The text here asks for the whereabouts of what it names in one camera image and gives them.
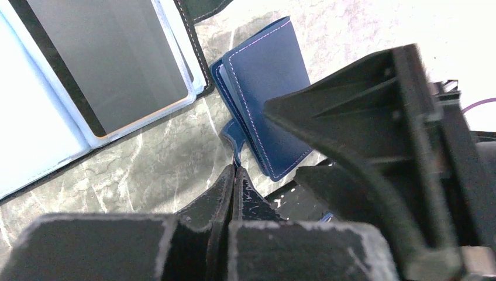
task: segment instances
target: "white stitching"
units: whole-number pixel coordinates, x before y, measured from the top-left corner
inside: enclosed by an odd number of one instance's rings
[[[215,8],[215,9],[211,10],[210,12],[208,12],[208,13],[206,13],[204,15],[201,15],[201,16],[197,17],[196,19],[193,19],[193,20],[197,20],[197,19],[199,19],[199,18],[201,18],[203,16],[210,16],[211,14],[215,13],[218,9],[220,9],[221,6],[222,6],[222,4],[224,4],[224,2],[226,2],[226,0],[222,0],[222,2],[219,4],[219,6],[217,6],[217,8]]]
[[[250,122],[252,123],[252,128],[253,128],[253,131],[255,132],[255,136],[256,136],[257,140],[259,141],[259,145],[260,145],[260,147],[262,148],[262,152],[263,152],[263,154],[264,154],[264,156],[265,156],[265,159],[267,160],[268,167],[269,167],[269,169],[271,170],[272,175],[273,175],[276,179],[278,179],[280,176],[282,176],[282,175],[283,175],[285,172],[287,172],[289,169],[292,169],[292,168],[293,168],[293,166],[295,166],[295,165],[298,163],[298,161],[299,161],[301,158],[305,157],[305,156],[306,156],[306,154],[307,154],[307,153],[309,153],[312,149],[308,149],[306,152],[304,152],[304,153],[303,153],[303,154],[302,154],[302,155],[301,155],[301,156],[300,156],[300,157],[299,157],[299,158],[298,158],[298,159],[297,159],[297,160],[296,160],[293,164],[291,164],[291,166],[290,166],[290,167],[288,167],[286,170],[284,170],[281,174],[279,174],[279,175],[277,175],[277,176],[275,176],[275,175],[274,175],[274,169],[272,168],[272,165],[271,165],[271,163],[270,163],[270,160],[268,159],[268,156],[267,156],[267,153],[266,153],[266,151],[265,151],[265,148],[264,148],[264,147],[263,147],[263,145],[262,145],[262,142],[261,142],[261,140],[260,140],[259,133],[257,132],[257,128],[255,128],[255,123],[253,122],[252,114],[250,113],[250,110],[248,109],[248,105],[247,105],[247,103],[246,103],[246,99],[244,98],[243,91],[241,90],[241,86],[240,86],[240,84],[239,84],[239,81],[238,81],[238,79],[237,79],[236,73],[235,73],[234,68],[233,68],[233,66],[232,66],[231,58],[232,58],[233,56],[235,56],[236,54],[238,54],[238,53],[242,52],[244,49],[246,49],[246,48],[250,47],[251,45],[253,45],[253,44],[257,43],[258,41],[260,41],[260,40],[264,39],[265,37],[267,37],[267,36],[271,35],[272,33],[274,33],[274,32],[276,32],[276,31],[278,31],[279,29],[283,28],[284,26],[286,26],[286,25],[287,25],[288,23],[290,23],[290,22],[291,22],[291,20],[288,20],[285,24],[283,24],[283,25],[279,26],[278,28],[276,28],[276,29],[272,30],[271,32],[269,32],[269,33],[265,34],[265,35],[264,35],[264,36],[262,36],[261,38],[258,38],[258,39],[257,39],[257,40],[255,40],[254,42],[251,42],[250,44],[248,44],[247,46],[245,46],[245,47],[243,47],[242,49],[238,50],[236,53],[232,54],[232,55],[229,57],[229,65],[230,65],[230,67],[231,67],[232,73],[233,73],[234,78],[235,78],[235,80],[236,80],[237,88],[239,89],[239,94],[241,95],[241,98],[242,98],[242,100],[243,100],[243,103],[244,103],[244,108],[246,109],[246,112],[248,113],[248,117],[250,118]]]
[[[193,47],[195,48],[195,51],[198,55],[198,57],[200,57],[198,59],[198,61],[200,62],[200,66],[202,68],[202,72],[203,72],[203,75],[205,76],[205,82],[206,82],[206,88],[209,87],[209,81],[208,81],[208,75],[206,73],[206,70],[205,70],[205,66],[203,65],[203,61],[201,59],[201,55],[198,51],[198,46],[197,46],[197,43],[195,41],[195,39],[193,38],[193,33],[191,32],[191,27],[190,25],[188,24],[188,19],[186,18],[186,15],[184,14],[184,10],[182,9],[182,6],[181,6],[181,1],[177,1],[177,5],[179,5],[179,10],[181,11],[181,14],[182,14],[182,17],[183,17],[183,20],[184,20],[184,23],[186,23],[186,26],[188,27],[188,33],[190,34],[190,39],[191,39],[191,42],[193,43]]]
[[[231,96],[228,94],[228,91],[226,90],[226,88],[224,88],[224,85],[222,84],[222,80],[219,77],[221,74],[220,69],[221,69],[222,65],[223,64],[219,64],[219,66],[215,69],[215,76],[217,77],[217,80],[219,80],[219,84],[221,85],[221,90],[225,93],[223,96],[226,97],[226,100],[228,101],[229,105],[233,108],[233,113],[239,118],[239,120],[240,120],[239,123],[241,124],[241,126],[244,127],[244,129],[247,131],[247,133],[245,135],[249,138],[250,141],[253,141],[252,137],[249,135],[250,130],[248,130],[248,127],[246,126],[246,124],[244,122],[242,122],[243,118],[236,112],[236,110],[234,110],[234,109],[236,109],[236,106],[234,105],[234,102],[231,100]],[[258,155],[260,155],[260,153],[256,147],[253,147],[253,149],[255,150],[256,153],[258,153]]]

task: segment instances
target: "black glossy object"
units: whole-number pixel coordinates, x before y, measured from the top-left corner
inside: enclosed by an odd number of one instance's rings
[[[339,216],[380,227],[404,278],[444,280],[460,272],[459,240],[494,247],[496,221],[495,181],[479,161],[457,95],[442,87],[431,94],[408,45],[267,101],[264,113],[335,159],[356,184],[335,183],[336,167],[300,168],[296,182]]]

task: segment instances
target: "marble countertop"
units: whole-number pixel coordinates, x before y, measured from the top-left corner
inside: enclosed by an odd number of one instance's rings
[[[418,43],[431,80],[458,78],[467,91],[464,80],[475,90],[476,84],[492,79],[492,74],[481,73],[480,68],[495,62],[488,37],[495,20],[487,3],[234,0],[218,15],[197,24],[196,30],[211,64],[265,25],[289,15],[311,82],[371,52]],[[229,118],[214,91],[4,200],[0,205],[0,266],[19,233],[44,213],[179,210],[204,192],[230,163],[231,152],[218,137]],[[264,196],[292,177],[273,183],[262,175],[247,148],[242,159]],[[302,165],[323,159],[315,152]]]

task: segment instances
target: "tablet screen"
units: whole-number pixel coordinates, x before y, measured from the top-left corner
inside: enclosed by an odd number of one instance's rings
[[[96,136],[187,97],[150,0],[10,3]]]

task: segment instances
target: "marble surface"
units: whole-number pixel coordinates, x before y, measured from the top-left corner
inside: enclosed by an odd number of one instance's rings
[[[486,73],[483,67],[496,62],[490,44],[495,22],[490,5],[489,1],[234,0],[196,29],[211,64],[266,24],[289,15],[312,82],[371,52],[415,42],[432,80],[458,78],[462,90],[469,92],[490,86],[492,71]],[[229,118],[215,91],[2,201],[0,266],[19,233],[44,213],[179,210],[230,163],[230,151],[218,138]],[[278,183],[270,181],[246,148],[242,159],[264,196],[291,179],[289,175]],[[323,156],[313,153],[303,165],[320,160]]]

